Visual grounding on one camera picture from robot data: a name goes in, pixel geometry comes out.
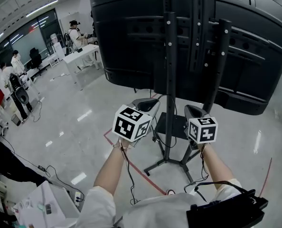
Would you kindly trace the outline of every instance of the power strip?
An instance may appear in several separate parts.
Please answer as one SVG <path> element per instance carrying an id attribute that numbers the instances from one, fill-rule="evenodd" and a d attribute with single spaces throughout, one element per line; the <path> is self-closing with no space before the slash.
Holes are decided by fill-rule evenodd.
<path id="1" fill-rule="evenodd" d="M 80 192 L 75 192 L 75 199 L 74 199 L 75 205 L 76 205 L 77 207 L 79 207 L 79 205 L 80 205 L 80 200 L 77 199 L 77 198 L 81 198 L 81 193 L 80 193 Z"/>

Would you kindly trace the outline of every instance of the trash bin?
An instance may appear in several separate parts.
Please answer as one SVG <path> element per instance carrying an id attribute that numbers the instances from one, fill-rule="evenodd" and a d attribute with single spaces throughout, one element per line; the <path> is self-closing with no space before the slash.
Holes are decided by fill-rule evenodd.
<path id="1" fill-rule="evenodd" d="M 11 120 L 16 126 L 19 126 L 21 124 L 21 120 L 15 114 L 12 116 Z"/>

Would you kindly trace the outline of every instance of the monitor stand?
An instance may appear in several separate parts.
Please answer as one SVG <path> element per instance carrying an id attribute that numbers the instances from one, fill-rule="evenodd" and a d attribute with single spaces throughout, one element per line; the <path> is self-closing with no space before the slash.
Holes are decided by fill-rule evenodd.
<path id="1" fill-rule="evenodd" d="M 159 122 L 156 126 L 156 129 L 153 130 L 154 138 L 153 140 L 158 140 L 158 144 L 163 155 L 163 159 L 155 163 L 154 165 L 144 169 L 144 172 L 149 176 L 149 171 L 154 168 L 164 164 L 171 163 L 179 165 L 183 168 L 183 171 L 188 177 L 189 183 L 193 183 L 191 175 L 189 174 L 187 163 L 192 160 L 196 155 L 200 153 L 199 150 L 196 150 L 195 153 L 192 153 L 192 149 L 195 149 L 196 143 L 191 141 L 189 146 L 184 154 L 182 160 L 177 161 L 169 158 L 169 152 L 171 149 L 171 138 L 172 136 L 183 138 L 182 134 L 178 133 L 184 131 L 184 126 L 186 127 L 186 121 L 183 116 L 175 117 L 175 103 L 176 103 L 176 69 L 177 69 L 177 16 L 174 12 L 169 12 L 168 7 L 165 4 L 169 4 L 168 0 L 164 1 L 164 26 L 165 26 L 165 46 L 166 46 L 166 59 L 167 59 L 167 110 L 166 113 L 162 113 L 159 119 Z M 208 114 L 211 111 L 211 108 L 214 104 L 215 97 L 217 95 L 217 91 L 219 89 L 222 73 L 226 63 L 226 57 L 229 47 L 230 35 L 231 35 L 231 26 L 232 22 L 224 19 L 219 20 L 218 26 L 218 40 L 216 42 L 216 64 L 210 65 L 210 67 L 214 67 L 212 71 L 214 72 L 213 80 L 208 82 L 210 84 L 209 91 L 206 96 L 206 100 L 203 105 L 203 110 L 205 110 Z M 165 131 L 160 130 L 160 126 L 165 126 Z M 165 148 L 163 148 L 160 138 L 158 137 L 158 133 L 165 134 Z"/>

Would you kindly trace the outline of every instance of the black monitor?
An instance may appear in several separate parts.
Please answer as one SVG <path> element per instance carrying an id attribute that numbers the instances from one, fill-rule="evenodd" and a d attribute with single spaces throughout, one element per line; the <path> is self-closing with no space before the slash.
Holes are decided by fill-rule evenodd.
<path id="1" fill-rule="evenodd" d="M 106 79 L 165 94 L 163 0 L 90 1 Z M 176 97 L 205 101 L 218 21 L 226 19 L 232 32 L 215 104 L 244 114 L 263 113 L 282 74 L 282 6 L 273 0 L 169 2 L 178 21 Z M 202 9 L 194 9 L 197 3 Z M 200 29 L 195 26 L 199 19 L 205 25 Z"/>

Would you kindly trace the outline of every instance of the black metal pole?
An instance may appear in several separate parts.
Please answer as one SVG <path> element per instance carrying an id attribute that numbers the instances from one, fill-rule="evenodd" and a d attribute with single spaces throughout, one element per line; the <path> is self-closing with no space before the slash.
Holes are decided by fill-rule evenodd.
<path id="1" fill-rule="evenodd" d="M 203 105 L 203 110 L 205 110 L 207 113 L 210 113 L 212 106 L 214 104 L 217 91 L 220 86 L 221 77 L 223 74 L 223 70 L 226 65 L 226 57 L 228 52 L 228 47 L 230 44 L 230 37 L 231 37 L 231 31 L 232 31 L 232 22 L 220 19 L 219 20 L 219 26 L 218 26 L 218 41 L 216 43 L 216 52 L 217 52 L 217 64 L 214 69 L 214 78 L 211 81 L 211 85 L 208 91 L 207 98 Z"/>
<path id="2" fill-rule="evenodd" d="M 165 46 L 167 63 L 167 109 L 165 130 L 165 152 L 164 159 L 169 159 L 171 138 L 173 130 L 175 102 L 176 102 L 176 68 L 177 68 L 177 17 L 174 12 L 164 13 L 165 24 Z"/>

